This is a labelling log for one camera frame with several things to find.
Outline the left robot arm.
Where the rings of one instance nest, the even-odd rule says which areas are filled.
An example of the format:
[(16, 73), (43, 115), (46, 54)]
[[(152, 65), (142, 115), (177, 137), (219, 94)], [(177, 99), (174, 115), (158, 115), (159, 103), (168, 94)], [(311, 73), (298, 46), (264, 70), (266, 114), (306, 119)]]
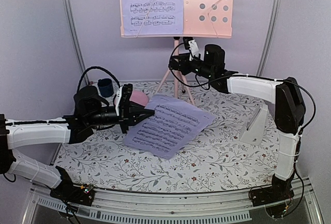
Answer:
[(117, 91), (114, 106), (98, 93), (95, 86), (85, 86), (74, 95), (72, 115), (53, 120), (14, 121), (1, 115), (1, 174), (14, 174), (57, 190), (65, 200), (73, 200), (77, 189), (65, 169), (47, 166), (21, 154), (22, 146), (59, 143), (78, 144), (93, 135), (100, 126), (119, 125), (122, 133), (130, 126), (153, 116), (154, 110), (130, 101), (132, 84)]

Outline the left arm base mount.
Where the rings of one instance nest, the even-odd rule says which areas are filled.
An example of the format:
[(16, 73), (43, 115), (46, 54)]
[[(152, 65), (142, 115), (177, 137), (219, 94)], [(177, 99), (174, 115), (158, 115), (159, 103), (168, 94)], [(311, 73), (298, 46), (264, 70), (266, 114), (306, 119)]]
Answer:
[(92, 206), (95, 191), (92, 184), (76, 185), (72, 182), (65, 169), (56, 166), (60, 173), (61, 182), (56, 188), (52, 188), (50, 196), (64, 202)]

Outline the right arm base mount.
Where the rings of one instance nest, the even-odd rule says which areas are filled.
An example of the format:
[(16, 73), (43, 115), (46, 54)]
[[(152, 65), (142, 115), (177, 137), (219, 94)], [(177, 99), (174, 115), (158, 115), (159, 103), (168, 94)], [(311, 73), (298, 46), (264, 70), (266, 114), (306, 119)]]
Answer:
[(269, 187), (254, 187), (250, 189), (248, 197), (253, 206), (261, 206), (294, 197), (291, 183), (276, 183)]

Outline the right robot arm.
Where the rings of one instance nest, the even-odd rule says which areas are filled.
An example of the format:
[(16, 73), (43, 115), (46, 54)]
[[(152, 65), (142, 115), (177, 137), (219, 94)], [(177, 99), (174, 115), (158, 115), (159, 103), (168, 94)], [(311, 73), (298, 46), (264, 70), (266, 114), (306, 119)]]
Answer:
[(286, 195), (288, 188), (284, 182), (290, 182), (295, 173), (306, 114), (306, 106), (296, 79), (267, 79), (227, 70), (225, 50), (216, 44), (205, 46), (203, 58), (191, 51), (171, 54), (169, 69), (183, 75), (194, 73), (203, 77), (220, 93), (260, 98), (275, 106), (274, 122), (280, 144), (278, 164), (273, 176), (274, 185), (269, 187), (267, 196), (271, 201), (279, 201)]

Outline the pink music stand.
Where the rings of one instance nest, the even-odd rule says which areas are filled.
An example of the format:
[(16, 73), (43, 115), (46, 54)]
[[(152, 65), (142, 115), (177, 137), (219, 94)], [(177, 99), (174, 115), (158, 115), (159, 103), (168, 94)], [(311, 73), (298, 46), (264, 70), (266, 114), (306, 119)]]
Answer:
[(233, 0), (120, 0), (123, 38), (231, 38)]

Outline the white metronome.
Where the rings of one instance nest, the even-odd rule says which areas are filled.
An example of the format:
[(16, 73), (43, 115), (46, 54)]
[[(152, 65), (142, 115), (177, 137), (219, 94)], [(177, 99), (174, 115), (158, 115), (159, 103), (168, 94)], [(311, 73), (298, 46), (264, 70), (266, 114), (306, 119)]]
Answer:
[(239, 133), (239, 141), (258, 146), (262, 143), (267, 123), (268, 106), (259, 104), (253, 114), (248, 118)]

